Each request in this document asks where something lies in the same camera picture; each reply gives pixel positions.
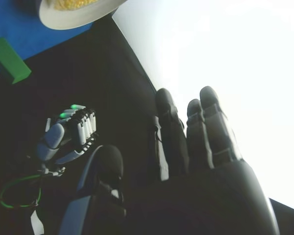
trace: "corn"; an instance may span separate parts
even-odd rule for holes
[[[73,11],[98,0],[55,0],[54,8],[61,11]]]

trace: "green block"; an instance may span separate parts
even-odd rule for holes
[[[31,73],[21,57],[4,38],[0,38],[0,71],[12,84],[22,81]]]

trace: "green cable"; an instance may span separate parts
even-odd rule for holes
[[[1,191],[1,193],[0,193],[0,203],[1,203],[1,205],[2,205],[3,207],[5,207],[5,208],[13,209],[14,206],[12,206],[12,205],[8,205],[8,204],[6,204],[6,203],[2,200],[2,199],[3,199],[3,194],[4,194],[4,192],[5,192],[8,188],[10,188],[10,187],[12,187],[12,186],[18,184],[18,183],[21,182],[21,181],[24,181],[24,180],[31,180],[31,179],[35,179],[35,178],[39,178],[39,177],[41,177],[41,175],[30,175],[30,176],[26,176],[26,177],[23,177],[23,178],[20,178],[20,179],[16,179],[16,180],[14,180],[14,181],[12,181],[12,182],[6,184],[6,185],[3,187],[3,189],[2,189],[2,191]],[[41,198],[41,187],[39,187],[39,194],[38,194],[38,198],[37,198],[37,203],[39,203],[40,198]],[[19,205],[18,207],[26,208],[26,207],[32,207],[32,206],[34,206],[34,204]]]

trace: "white plate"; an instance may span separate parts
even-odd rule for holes
[[[52,29],[71,29],[83,26],[109,14],[126,0],[98,0],[75,11],[54,9],[54,0],[36,0],[41,22]]]

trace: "blue tablecloth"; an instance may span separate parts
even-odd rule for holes
[[[0,0],[0,37],[5,37],[24,60],[68,40],[91,27],[53,30],[45,27],[35,13],[35,0]]]

